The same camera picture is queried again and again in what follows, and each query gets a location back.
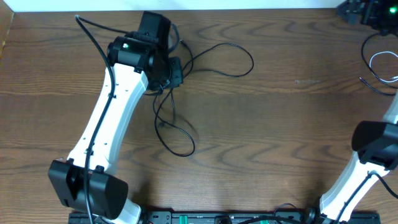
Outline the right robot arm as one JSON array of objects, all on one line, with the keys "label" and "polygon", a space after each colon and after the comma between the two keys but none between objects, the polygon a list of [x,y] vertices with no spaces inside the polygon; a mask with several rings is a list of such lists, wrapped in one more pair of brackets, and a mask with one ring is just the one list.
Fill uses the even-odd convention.
[{"label": "right robot arm", "polygon": [[[336,8],[346,22],[359,21],[376,35],[397,35],[397,0],[349,0]],[[397,93],[382,121],[360,122],[351,140],[351,159],[331,189],[310,208],[302,223],[348,223],[360,200],[397,168]]]}]

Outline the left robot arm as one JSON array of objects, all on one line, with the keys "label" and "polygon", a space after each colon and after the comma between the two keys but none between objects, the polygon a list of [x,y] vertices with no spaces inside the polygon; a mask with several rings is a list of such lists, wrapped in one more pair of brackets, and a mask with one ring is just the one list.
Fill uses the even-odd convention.
[{"label": "left robot arm", "polygon": [[138,101],[183,82],[180,59],[171,57],[171,21],[146,11],[137,31],[120,31],[101,51],[105,77],[89,122],[65,161],[54,160],[50,182],[70,223],[137,223],[141,208],[116,177],[119,152]]}]

